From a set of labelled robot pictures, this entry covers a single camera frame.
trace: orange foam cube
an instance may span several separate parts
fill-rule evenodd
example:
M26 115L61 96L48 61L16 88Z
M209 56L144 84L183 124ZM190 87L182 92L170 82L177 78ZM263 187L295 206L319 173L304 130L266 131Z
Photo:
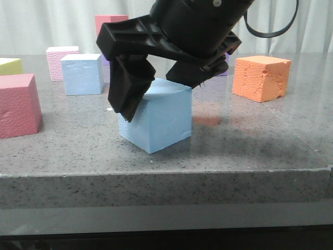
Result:
M236 59L233 93L262 103L287 92L291 60L270 56Z

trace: yellow foam cube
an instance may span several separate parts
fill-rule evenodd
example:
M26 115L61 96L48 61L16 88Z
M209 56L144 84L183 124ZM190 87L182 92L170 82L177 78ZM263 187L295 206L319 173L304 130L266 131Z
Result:
M19 58L0 58L0 76L23 74L22 61Z

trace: cube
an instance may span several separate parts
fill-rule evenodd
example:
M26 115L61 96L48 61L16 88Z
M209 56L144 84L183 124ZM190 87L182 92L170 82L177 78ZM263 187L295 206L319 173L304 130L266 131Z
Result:
M0 58L0 76L23 74L22 61L19 58Z
M78 54L78 46L50 47L46 51L48 68L50 71L51 81L62 81L61 59L66 55Z
M0 76L0 139L38 133L41 118L34 74Z
M291 60L250 56L236 59L233 93L262 103L287 92Z
M120 135L149 154L190 137L191 92L188 86L155 79L132 122L119 115Z
M102 24L104 22L121 22L128 20L128 15L96 15L95 16L95 25L96 25L96 35L98 36ZM109 65L110 62L102 55L103 65Z
M97 95L104 88L100 54L72 54L61 60L66 95Z
M225 61L227 62L227 64L229 64L229 57L230 55L228 53L225 53ZM218 77L226 77L229 75L229 70L227 70L226 72L222 73L222 74L219 74L217 75Z

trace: gray granite table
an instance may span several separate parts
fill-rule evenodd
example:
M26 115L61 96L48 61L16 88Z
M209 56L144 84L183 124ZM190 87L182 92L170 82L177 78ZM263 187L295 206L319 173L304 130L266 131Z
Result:
M102 95L65 96L45 56L16 56L35 73L43 122L36 135L0 140L0 216L332 199L333 54L274 56L293 61L286 97L259 104L233 95L233 56L230 76L194 89L191 138L152 155L119 136L107 84ZM150 60L157 77L172 66Z

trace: screw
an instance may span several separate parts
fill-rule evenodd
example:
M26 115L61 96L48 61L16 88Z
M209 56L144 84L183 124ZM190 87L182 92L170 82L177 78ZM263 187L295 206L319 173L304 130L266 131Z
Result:
M213 0L213 5L214 5L215 7L220 7L221 4L222 4L222 1L221 1L221 0Z

